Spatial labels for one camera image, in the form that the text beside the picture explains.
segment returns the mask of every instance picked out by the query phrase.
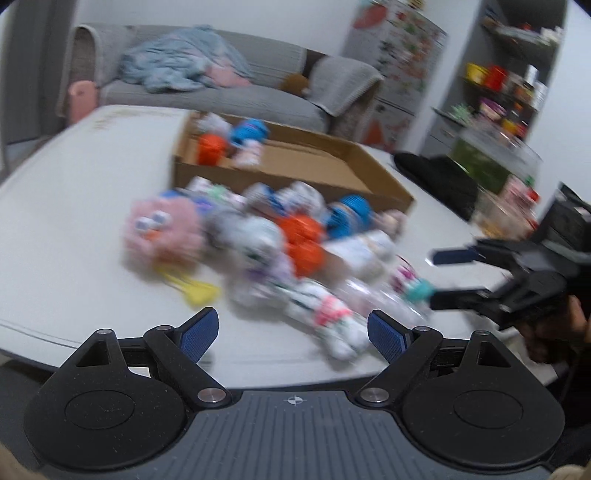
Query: gray throw blanket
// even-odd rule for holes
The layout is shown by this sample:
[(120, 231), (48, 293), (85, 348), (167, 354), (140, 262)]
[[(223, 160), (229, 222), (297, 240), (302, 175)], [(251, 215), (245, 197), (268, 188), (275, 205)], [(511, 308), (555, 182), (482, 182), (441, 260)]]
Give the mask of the gray throw blanket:
[(141, 83), (150, 93), (189, 92), (218, 84), (212, 67), (232, 69), (245, 79), (252, 72), (242, 54), (208, 25), (181, 28), (130, 48), (121, 58), (121, 79)]
[(383, 77), (371, 65), (343, 57), (324, 57), (310, 75), (307, 100), (331, 116), (341, 116)]

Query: white table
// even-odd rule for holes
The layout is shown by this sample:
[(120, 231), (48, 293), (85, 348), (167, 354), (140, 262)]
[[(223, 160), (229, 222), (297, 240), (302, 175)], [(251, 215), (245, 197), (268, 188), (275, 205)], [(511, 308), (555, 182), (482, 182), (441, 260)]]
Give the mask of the white table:
[[(109, 106), (64, 131), (0, 187), (0, 350), (58, 367), (93, 331), (120, 338), (193, 315), (177, 291), (126, 268), (121, 230), (134, 199), (168, 186), (171, 152), (187, 111)], [(391, 171), (389, 155), (369, 151)], [(470, 226), (412, 182), (392, 172), (416, 198), (399, 253), (437, 286), (492, 287), (502, 280), (486, 265), (436, 268), (432, 248), (472, 241)], [(200, 278), (223, 276), (207, 264)], [(353, 364), (328, 360), (314, 338), (281, 314), (237, 314), (222, 295), (220, 333), (202, 365), (229, 388), (270, 387), (374, 374), (377, 353)], [(448, 338), (493, 328), (463, 313), (437, 313), (431, 323)]]

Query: cardboard box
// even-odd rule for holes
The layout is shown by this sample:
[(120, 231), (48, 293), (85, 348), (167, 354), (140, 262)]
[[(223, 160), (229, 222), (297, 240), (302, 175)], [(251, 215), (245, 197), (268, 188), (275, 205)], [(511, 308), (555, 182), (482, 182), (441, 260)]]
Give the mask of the cardboard box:
[[(236, 125), (243, 118), (222, 115)], [(194, 113), (179, 139), (174, 154), (173, 187), (186, 187), (199, 176), (242, 193), (261, 182), (274, 190), (301, 180), (317, 189), (327, 203), (350, 193), (367, 199), (374, 211), (398, 209), (407, 212), (414, 199), (389, 172), (355, 143), (298, 128), (266, 122), (269, 141), (256, 170), (238, 170), (224, 159), (219, 166), (195, 165), (197, 139)]]

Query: black bag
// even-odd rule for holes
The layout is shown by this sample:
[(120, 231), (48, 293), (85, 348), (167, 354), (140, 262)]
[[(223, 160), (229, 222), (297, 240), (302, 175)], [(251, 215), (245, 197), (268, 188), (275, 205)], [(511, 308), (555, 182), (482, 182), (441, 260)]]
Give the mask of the black bag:
[(412, 153), (392, 155), (398, 171), (468, 221), (478, 198), (478, 185), (451, 158), (425, 158)]

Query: metal screw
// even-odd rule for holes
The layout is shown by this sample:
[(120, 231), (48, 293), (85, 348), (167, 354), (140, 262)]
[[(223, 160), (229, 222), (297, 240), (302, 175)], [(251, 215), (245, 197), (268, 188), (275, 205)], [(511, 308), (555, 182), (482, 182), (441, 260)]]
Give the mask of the metal screw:
[(197, 394), (197, 398), (205, 403), (219, 403), (226, 398), (226, 392), (221, 388), (204, 388)]
[(366, 388), (361, 392), (361, 398), (369, 403), (382, 403), (390, 397), (383, 388)]

